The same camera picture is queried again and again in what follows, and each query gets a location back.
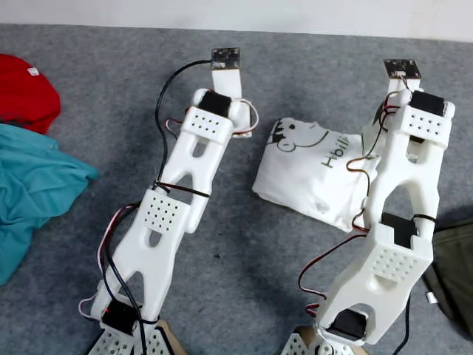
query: white wall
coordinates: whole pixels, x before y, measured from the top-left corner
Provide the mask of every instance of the white wall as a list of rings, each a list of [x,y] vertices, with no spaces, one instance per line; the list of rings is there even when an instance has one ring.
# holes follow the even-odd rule
[[[473,41],[471,0],[0,0],[0,23]]]

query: dark green fabric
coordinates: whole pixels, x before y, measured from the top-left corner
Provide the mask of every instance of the dark green fabric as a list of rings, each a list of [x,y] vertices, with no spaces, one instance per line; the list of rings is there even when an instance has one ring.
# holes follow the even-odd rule
[[[438,230],[432,241],[434,262],[424,279],[444,314],[473,335],[473,220]]]

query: cartoon graphic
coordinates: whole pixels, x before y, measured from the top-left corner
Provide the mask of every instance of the cartoon graphic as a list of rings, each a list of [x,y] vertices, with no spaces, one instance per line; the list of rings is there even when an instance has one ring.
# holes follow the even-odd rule
[[[328,130],[321,135],[318,123],[296,121],[293,118],[282,118],[274,126],[268,144],[277,144],[283,152],[293,152],[296,147],[316,146],[328,135]]]

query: black wire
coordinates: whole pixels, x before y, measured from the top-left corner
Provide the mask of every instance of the black wire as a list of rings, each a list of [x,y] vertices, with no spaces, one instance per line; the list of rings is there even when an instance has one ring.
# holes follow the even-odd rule
[[[409,295],[409,298],[407,299],[407,304],[406,304],[406,333],[404,334],[404,339],[402,340],[402,343],[399,344],[399,346],[394,350],[394,353],[392,355],[398,355],[399,352],[402,350],[402,348],[407,344],[407,341],[409,340],[409,311],[410,311],[410,306],[411,306],[411,295]]]
[[[157,320],[154,321],[154,322],[152,322],[152,321],[144,320],[144,319],[141,318],[140,306],[138,306],[138,304],[137,304],[137,302],[136,302],[136,299],[135,299],[135,297],[133,296],[133,293],[132,293],[131,290],[129,289],[128,285],[126,284],[125,280],[123,280],[123,278],[121,277],[120,272],[118,271],[117,266],[115,265],[115,262],[113,261],[112,255],[111,255],[111,253],[110,253],[110,240],[112,239],[112,236],[113,236],[113,233],[115,232],[115,229],[116,229],[116,228],[120,225],[120,223],[123,222],[123,220],[125,220],[125,218],[128,217],[139,205],[140,205],[139,203],[135,203],[135,205],[134,205],[132,208],[127,209],[125,212],[123,212],[123,213],[117,218],[117,221],[116,221],[115,225],[113,225],[113,227],[111,227],[111,229],[110,229],[110,231],[109,231],[109,233],[110,233],[110,238],[108,239],[107,243],[105,244],[105,258],[106,258],[107,263],[109,264],[110,268],[112,269],[114,275],[117,277],[117,280],[118,280],[118,282],[120,283],[122,289],[125,291],[126,296],[129,298],[130,303],[132,304],[133,308],[135,309],[135,312],[136,312],[136,315],[137,315],[138,325],[140,326],[141,348],[142,348],[142,350],[143,350],[143,355],[146,355],[146,337],[145,337],[145,330],[144,330],[143,324],[144,324],[144,323],[146,323],[146,324],[156,324],[156,323],[157,323]],[[111,296],[111,297],[114,297],[113,294],[112,294],[112,291],[110,290],[110,287],[108,286],[108,282],[106,281],[106,278],[105,278],[105,271],[103,272],[103,275],[104,275],[103,281],[105,282],[107,291],[110,293],[110,296]]]
[[[197,190],[194,190],[194,189],[190,189],[188,187],[185,187],[185,186],[179,186],[179,185],[174,185],[172,183],[162,183],[161,181],[157,181],[156,182],[156,186],[159,186],[159,187],[169,187],[171,189],[176,189],[176,190],[181,190],[181,191],[185,191],[185,192],[190,192],[194,195],[199,195],[199,196],[202,196],[202,197],[206,197],[206,198],[209,198],[210,195],[209,194],[206,194],[205,192],[201,192],[201,191],[197,191]]]
[[[166,134],[164,132],[164,129],[161,126],[160,123],[160,109],[161,106],[163,105],[163,99],[164,99],[164,94],[166,93],[166,90],[168,89],[168,86],[171,84],[171,82],[184,70],[194,67],[196,65],[200,64],[209,64],[212,61],[209,60],[204,60],[204,61],[193,61],[192,63],[186,64],[184,67],[179,68],[176,70],[167,80],[167,82],[164,84],[163,88],[161,89],[161,93],[159,98],[157,99],[156,103],[156,109],[154,111],[154,120],[156,121],[157,128],[160,131],[161,138],[163,139],[163,159],[161,160],[161,166],[160,166],[160,171],[157,175],[156,181],[161,180],[161,177],[163,176],[163,171],[164,171],[164,166],[166,165],[166,161],[168,160],[168,141],[166,139]]]
[[[414,220],[415,218],[423,218],[424,220],[431,220],[433,223],[437,223],[436,218],[429,216],[427,214],[421,214],[421,213],[414,214],[411,220]]]

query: perforated panel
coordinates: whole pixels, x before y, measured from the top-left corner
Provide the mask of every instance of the perforated panel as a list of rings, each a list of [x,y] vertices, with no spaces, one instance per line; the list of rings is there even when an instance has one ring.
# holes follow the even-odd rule
[[[148,190],[140,208],[140,218],[145,225],[161,234],[173,233],[183,222],[189,205]]]
[[[132,349],[133,344],[120,339],[109,331],[104,331],[88,355],[128,355]]]
[[[281,355],[308,355],[309,350],[298,333],[292,333],[286,342]]]
[[[371,270],[375,275],[399,283],[409,276],[417,262],[408,255],[384,248],[378,253]]]
[[[194,133],[210,141],[224,143],[229,139],[233,127],[232,122],[227,118],[191,107],[181,130]]]
[[[120,339],[108,331],[104,331],[97,342],[95,342],[88,355],[129,355],[132,349],[133,344]],[[149,355],[172,354],[161,333],[161,328],[153,330],[153,333],[146,342],[146,352]],[[143,354],[143,352],[135,351],[135,354]]]
[[[447,145],[452,122],[428,112],[406,107],[402,130],[415,137]]]

